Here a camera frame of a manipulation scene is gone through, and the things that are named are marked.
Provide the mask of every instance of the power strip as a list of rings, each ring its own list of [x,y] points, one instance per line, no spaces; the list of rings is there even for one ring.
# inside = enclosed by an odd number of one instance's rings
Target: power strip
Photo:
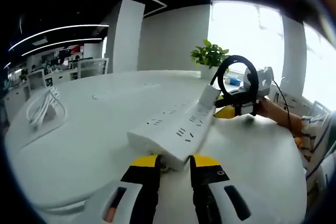
[[[127,133],[130,144],[146,154],[161,154],[168,167],[182,170],[210,126],[220,92],[208,85],[191,106],[181,104],[147,119]]]

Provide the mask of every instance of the table surface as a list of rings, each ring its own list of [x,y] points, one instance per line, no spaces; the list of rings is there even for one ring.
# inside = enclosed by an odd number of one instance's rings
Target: table surface
[[[26,110],[37,92],[5,137],[19,185],[33,204],[52,208],[119,180],[143,155],[129,145],[126,132],[153,114],[196,100],[207,83],[193,71],[116,73],[61,83],[56,87],[68,112],[65,124],[29,144]],[[231,180],[258,192],[283,220],[303,220],[306,181],[285,128],[260,116],[214,118],[198,153],[219,160]],[[154,223],[197,223],[192,193],[188,167],[164,174]],[[71,218],[40,213],[49,222]]]

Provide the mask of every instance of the white wall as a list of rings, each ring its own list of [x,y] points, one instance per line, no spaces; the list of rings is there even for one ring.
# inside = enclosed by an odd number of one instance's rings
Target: white wall
[[[195,70],[190,52],[208,36],[210,5],[170,10],[142,22],[138,70]]]
[[[106,16],[102,24],[108,24],[109,29],[107,31],[107,43],[106,43],[106,53],[105,58],[109,58],[109,66],[107,73],[113,72],[113,51],[114,51],[114,39],[116,37],[116,28],[119,16],[119,10],[121,8],[121,1],[118,2],[111,10],[111,12]]]
[[[83,58],[92,57],[93,59],[101,58],[100,43],[84,44]]]
[[[27,58],[27,71],[28,73],[31,73],[32,72],[32,65],[34,64],[34,57],[33,56],[29,56]]]
[[[132,0],[122,0],[114,37],[114,73],[137,71],[144,10],[144,4]]]
[[[307,44],[303,24],[282,16],[285,41],[285,57],[281,84],[283,90],[295,98],[302,97],[307,66]]]

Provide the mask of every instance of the bright window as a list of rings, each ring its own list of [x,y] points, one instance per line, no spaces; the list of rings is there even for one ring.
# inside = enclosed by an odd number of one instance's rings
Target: bright window
[[[208,40],[230,55],[241,55],[256,69],[271,66],[280,84],[284,65],[284,31],[279,10],[245,2],[213,1]],[[242,63],[230,70],[244,73]]]
[[[306,79],[303,97],[336,110],[336,91],[330,81],[336,79],[336,49],[316,30],[304,24],[307,43]]]

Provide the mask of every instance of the ceiling light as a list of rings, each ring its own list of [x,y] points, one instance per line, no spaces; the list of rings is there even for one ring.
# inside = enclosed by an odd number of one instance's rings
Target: ceiling light
[[[19,41],[18,43],[16,43],[14,46],[12,46],[11,48],[9,48],[8,52],[11,51],[14,47],[16,47],[17,45],[21,44],[22,42],[28,40],[28,39],[31,39],[35,36],[38,36],[38,35],[41,35],[41,34],[45,34],[45,33],[48,33],[50,31],[55,31],[55,30],[60,30],[60,29],[65,29],[65,28],[73,28],[73,27],[85,27],[85,26],[100,26],[100,27],[109,27],[109,25],[73,25],[73,26],[63,26],[63,27],[58,27],[58,28],[54,28],[54,29],[50,29],[50,30],[46,30],[46,31],[42,31],[38,34],[34,34],[34,35],[31,35],[21,41]]]
[[[33,42],[32,44],[33,44],[34,46],[39,46],[39,45],[45,44],[45,43],[47,43],[47,42],[48,42],[48,40],[47,40],[47,38],[45,37],[45,38],[43,38],[43,39],[41,39],[41,40],[38,40],[38,41],[36,41],[36,42]]]
[[[10,64],[11,64],[11,62],[10,62],[10,63],[8,63],[6,66],[4,66],[4,69],[5,69],[5,68],[7,68],[7,67],[8,67]]]
[[[69,42],[75,42],[75,41],[84,41],[84,40],[102,40],[102,39],[101,39],[101,38],[91,38],[91,39],[73,39],[73,40],[66,40],[66,41],[57,42],[57,43],[53,43],[53,44],[50,44],[50,45],[45,45],[45,46],[36,48],[36,49],[34,49],[34,50],[32,50],[32,51],[29,51],[29,52],[24,53],[22,56],[24,56],[24,55],[26,55],[26,54],[29,54],[29,53],[31,53],[31,52],[34,52],[34,51],[36,51],[36,50],[40,50],[40,49],[45,48],[45,47],[51,47],[51,46],[58,45],[58,44],[69,43]]]

